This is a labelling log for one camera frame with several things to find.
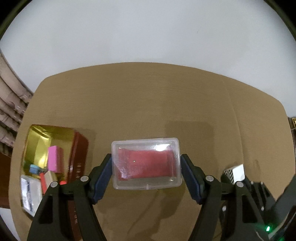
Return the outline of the red rectangular block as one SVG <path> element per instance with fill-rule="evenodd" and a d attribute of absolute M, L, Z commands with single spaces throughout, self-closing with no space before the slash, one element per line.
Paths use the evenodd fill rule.
<path fill-rule="evenodd" d="M 40 177 L 40 182 L 41 182 L 41 187 L 42 187 L 42 193 L 45 194 L 46 190 L 48 188 L 48 186 L 46 184 L 45 174 L 43 172 L 41 172 L 41 173 L 39 173 L 39 177 Z"/>

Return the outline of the red gold toffee tin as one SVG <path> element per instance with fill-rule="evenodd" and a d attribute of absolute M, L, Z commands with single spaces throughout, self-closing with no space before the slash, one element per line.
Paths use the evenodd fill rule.
<path fill-rule="evenodd" d="M 29 221 L 53 181 L 64 185 L 84 175 L 88 146 L 88 139 L 72 128 L 29 127 L 20 171 L 21 207 Z"/>

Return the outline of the pink rectangular block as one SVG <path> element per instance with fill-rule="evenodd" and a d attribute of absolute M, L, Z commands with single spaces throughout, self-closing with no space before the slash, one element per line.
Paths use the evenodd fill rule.
<path fill-rule="evenodd" d="M 48 147 L 47 168 L 54 173 L 63 173 L 63 149 L 61 147 Z"/>

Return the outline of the small clear case red contents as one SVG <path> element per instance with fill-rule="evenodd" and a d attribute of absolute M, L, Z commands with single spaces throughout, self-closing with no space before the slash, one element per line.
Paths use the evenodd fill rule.
<path fill-rule="evenodd" d="M 154 190 L 182 184 L 177 138 L 114 141 L 112 183 L 117 190 Z"/>

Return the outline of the beige patterned curtain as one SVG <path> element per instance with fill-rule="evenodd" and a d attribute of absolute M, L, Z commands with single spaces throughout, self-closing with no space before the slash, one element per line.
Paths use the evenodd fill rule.
<path fill-rule="evenodd" d="M 33 93 L 1 53 L 1 143 L 12 148 Z"/>

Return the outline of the gold ribbed rectangular box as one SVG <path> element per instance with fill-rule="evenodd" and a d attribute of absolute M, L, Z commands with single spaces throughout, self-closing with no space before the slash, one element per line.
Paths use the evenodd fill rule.
<path fill-rule="evenodd" d="M 50 186 L 50 184 L 54 181 L 58 181 L 57 176 L 54 172 L 52 171 L 47 171 L 44 174 L 44 178 L 45 178 L 45 183 L 46 183 L 46 187 L 48 188 Z"/>

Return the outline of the clear plastic labelled box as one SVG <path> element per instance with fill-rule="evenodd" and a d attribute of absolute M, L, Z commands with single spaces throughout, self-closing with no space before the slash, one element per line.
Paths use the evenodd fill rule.
<path fill-rule="evenodd" d="M 21 175 L 20 184 L 23 209 L 34 217 L 43 198 L 41 182 L 31 176 Z"/>

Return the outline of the dark wooden chair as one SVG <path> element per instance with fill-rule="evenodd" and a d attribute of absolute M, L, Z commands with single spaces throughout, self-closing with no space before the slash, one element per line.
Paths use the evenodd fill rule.
<path fill-rule="evenodd" d="M 290 124 L 290 130 L 292 132 L 292 137 L 295 139 L 296 118 L 295 117 L 293 117 L 293 118 L 288 117 L 288 121 Z"/>

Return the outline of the white cube block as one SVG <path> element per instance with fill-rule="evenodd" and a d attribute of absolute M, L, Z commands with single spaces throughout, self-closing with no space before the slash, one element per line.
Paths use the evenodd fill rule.
<path fill-rule="evenodd" d="M 235 184 L 236 182 L 243 181 L 245 179 L 243 164 L 228 168 L 223 174 L 228 178 L 231 184 Z"/>

